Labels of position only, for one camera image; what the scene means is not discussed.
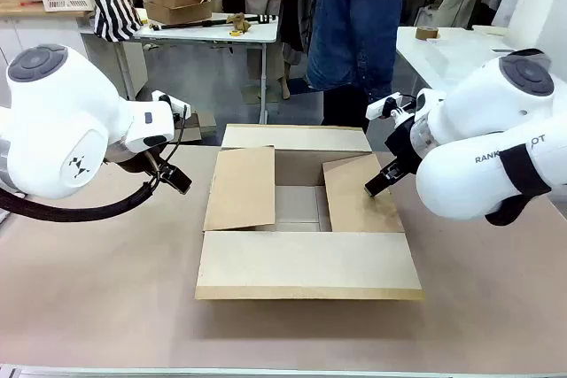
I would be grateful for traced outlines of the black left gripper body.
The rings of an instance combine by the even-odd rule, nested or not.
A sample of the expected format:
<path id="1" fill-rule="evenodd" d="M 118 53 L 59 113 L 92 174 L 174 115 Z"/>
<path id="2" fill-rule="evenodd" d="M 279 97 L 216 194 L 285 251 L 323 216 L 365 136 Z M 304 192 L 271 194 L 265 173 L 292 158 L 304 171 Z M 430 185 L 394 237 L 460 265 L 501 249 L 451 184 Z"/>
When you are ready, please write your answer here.
<path id="1" fill-rule="evenodd" d="M 162 176 L 168 180 L 177 174 L 177 167 L 169 164 L 160 154 L 163 147 L 152 147 L 144 152 L 137 153 L 132 158 L 118 162 L 117 165 L 129 173 L 147 173 L 154 176 L 160 171 Z"/>

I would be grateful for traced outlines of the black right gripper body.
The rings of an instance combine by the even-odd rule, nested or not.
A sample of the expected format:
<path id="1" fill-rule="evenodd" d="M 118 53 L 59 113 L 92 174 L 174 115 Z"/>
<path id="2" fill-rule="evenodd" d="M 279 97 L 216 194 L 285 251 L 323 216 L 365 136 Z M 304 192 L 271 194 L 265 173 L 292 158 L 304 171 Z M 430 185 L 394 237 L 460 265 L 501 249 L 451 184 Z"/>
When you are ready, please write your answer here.
<path id="1" fill-rule="evenodd" d="M 414 119 L 407 119 L 399 124 L 386 138 L 384 144 L 394 156 L 394 160 L 385 167 L 387 174 L 415 174 L 422 161 L 416 153 L 410 139 Z"/>

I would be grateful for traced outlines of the large brown cardboard box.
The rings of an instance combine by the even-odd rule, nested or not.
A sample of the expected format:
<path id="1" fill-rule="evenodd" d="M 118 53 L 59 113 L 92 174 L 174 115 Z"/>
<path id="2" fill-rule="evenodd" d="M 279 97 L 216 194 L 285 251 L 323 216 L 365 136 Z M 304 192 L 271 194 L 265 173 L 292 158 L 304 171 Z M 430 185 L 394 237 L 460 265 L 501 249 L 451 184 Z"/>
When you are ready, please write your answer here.
<path id="1" fill-rule="evenodd" d="M 198 300 L 420 300 L 376 154 L 355 127 L 227 125 L 204 219 Z"/>

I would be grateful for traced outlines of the cardboard box on floor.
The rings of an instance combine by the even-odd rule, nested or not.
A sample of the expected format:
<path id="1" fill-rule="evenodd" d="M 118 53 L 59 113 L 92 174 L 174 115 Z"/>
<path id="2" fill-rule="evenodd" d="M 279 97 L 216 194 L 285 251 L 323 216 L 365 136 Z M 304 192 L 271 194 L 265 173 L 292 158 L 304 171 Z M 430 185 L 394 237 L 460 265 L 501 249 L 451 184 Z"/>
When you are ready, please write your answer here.
<path id="1" fill-rule="evenodd" d="M 185 121 L 181 143 L 202 143 L 204 139 L 216 137 L 216 120 L 208 111 L 199 112 L 192 108 Z"/>

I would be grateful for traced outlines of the white side table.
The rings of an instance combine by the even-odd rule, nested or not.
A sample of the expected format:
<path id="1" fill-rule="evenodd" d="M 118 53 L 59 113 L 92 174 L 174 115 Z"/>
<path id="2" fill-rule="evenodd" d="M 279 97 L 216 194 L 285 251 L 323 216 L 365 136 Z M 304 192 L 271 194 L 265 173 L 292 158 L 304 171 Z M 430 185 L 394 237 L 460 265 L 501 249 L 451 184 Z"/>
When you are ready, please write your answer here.
<path id="1" fill-rule="evenodd" d="M 488 60 L 514 50 L 503 35 L 459 27 L 441 27 L 437 38 L 427 40 L 416 38 L 414 27 L 399 27 L 396 49 L 412 69 L 413 96 L 425 87 L 448 91 Z"/>

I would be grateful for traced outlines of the person in denim shirt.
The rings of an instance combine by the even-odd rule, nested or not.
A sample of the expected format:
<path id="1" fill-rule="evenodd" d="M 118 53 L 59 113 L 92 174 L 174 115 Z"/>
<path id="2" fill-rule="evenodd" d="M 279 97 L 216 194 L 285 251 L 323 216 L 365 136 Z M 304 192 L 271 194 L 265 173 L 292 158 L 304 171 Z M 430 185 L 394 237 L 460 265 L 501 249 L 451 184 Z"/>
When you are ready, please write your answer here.
<path id="1" fill-rule="evenodd" d="M 403 0 L 316 0 L 307 79 L 322 92 L 322 124 L 366 129 L 392 93 Z"/>

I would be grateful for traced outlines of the long black rod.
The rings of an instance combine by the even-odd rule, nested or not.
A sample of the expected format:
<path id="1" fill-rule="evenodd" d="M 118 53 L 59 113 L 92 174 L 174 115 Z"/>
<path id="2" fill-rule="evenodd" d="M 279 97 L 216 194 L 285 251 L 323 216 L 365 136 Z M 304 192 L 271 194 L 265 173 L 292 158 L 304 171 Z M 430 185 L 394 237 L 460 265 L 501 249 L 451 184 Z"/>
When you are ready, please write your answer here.
<path id="1" fill-rule="evenodd" d="M 253 15 L 253 16 L 250 16 L 250 17 L 246 17 L 246 19 L 251 24 L 251 26 L 252 26 L 252 23 L 257 23 L 257 24 L 263 25 L 263 24 L 269 24 L 270 22 L 277 20 L 277 16 L 276 15 Z M 227 24 L 226 19 L 206 19 L 206 20 L 201 20 L 201 21 L 191 22 L 191 23 L 184 23 L 184 24 L 169 24 L 169 25 L 150 24 L 150 29 L 154 30 L 154 31 L 160 31 L 160 30 L 166 30 L 166 29 L 181 29 L 181 28 L 192 28 L 192 27 L 218 27 L 218 26 L 225 26 L 225 25 L 233 26 L 232 24 Z"/>

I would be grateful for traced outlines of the black white striped bag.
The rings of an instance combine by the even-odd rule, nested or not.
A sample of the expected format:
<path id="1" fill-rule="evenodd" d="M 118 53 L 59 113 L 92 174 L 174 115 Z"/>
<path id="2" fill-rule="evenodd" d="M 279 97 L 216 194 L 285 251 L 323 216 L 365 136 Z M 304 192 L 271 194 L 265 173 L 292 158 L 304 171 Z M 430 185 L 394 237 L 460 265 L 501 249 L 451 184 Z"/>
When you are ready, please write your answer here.
<path id="1" fill-rule="evenodd" d="M 93 32 L 108 42 L 126 42 L 143 23 L 130 0 L 93 0 Z"/>

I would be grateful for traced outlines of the white table with grey leg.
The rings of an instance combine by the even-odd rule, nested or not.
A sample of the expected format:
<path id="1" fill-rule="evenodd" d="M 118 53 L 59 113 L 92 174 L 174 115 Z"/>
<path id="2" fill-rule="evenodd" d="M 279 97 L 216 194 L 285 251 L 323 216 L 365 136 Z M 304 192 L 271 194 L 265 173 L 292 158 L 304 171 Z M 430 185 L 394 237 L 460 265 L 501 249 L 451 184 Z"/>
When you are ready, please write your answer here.
<path id="1" fill-rule="evenodd" d="M 226 13 L 214 12 L 210 19 L 226 19 L 228 16 Z M 155 44 L 209 44 L 220 48 L 241 46 L 249 50 L 259 50 L 261 52 L 259 123 L 261 125 L 268 123 L 266 50 L 269 44 L 277 42 L 278 17 L 269 24 L 252 23 L 249 30 L 238 37 L 230 36 L 229 32 L 234 30 L 231 25 L 154 31 L 150 29 L 150 24 L 166 25 L 148 20 L 148 24 L 134 34 L 135 41 Z"/>

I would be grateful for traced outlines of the brown toy figure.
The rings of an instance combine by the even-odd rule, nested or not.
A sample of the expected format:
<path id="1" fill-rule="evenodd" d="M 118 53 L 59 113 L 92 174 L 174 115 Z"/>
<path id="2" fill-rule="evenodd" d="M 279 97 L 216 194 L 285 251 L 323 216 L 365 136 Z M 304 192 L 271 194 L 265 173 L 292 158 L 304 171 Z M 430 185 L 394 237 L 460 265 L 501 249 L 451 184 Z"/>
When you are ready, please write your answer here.
<path id="1" fill-rule="evenodd" d="M 226 23 L 232 24 L 234 30 L 237 32 L 241 32 L 242 34 L 246 33 L 251 26 L 251 24 L 248 22 L 248 20 L 246 19 L 245 15 L 242 12 L 236 14 L 230 14 L 226 18 Z"/>

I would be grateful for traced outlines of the wooden top white cabinet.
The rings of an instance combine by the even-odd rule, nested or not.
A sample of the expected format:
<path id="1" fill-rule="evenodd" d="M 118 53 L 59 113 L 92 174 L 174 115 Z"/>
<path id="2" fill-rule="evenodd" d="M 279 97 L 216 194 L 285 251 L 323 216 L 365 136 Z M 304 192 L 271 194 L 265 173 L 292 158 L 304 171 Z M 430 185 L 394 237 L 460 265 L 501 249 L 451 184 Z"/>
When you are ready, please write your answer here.
<path id="1" fill-rule="evenodd" d="M 10 105 L 5 71 L 23 50 L 43 43 L 69 46 L 91 61 L 132 99 L 148 81 L 142 44 L 94 35 L 87 12 L 47 12 L 40 3 L 0 0 L 0 106 Z"/>

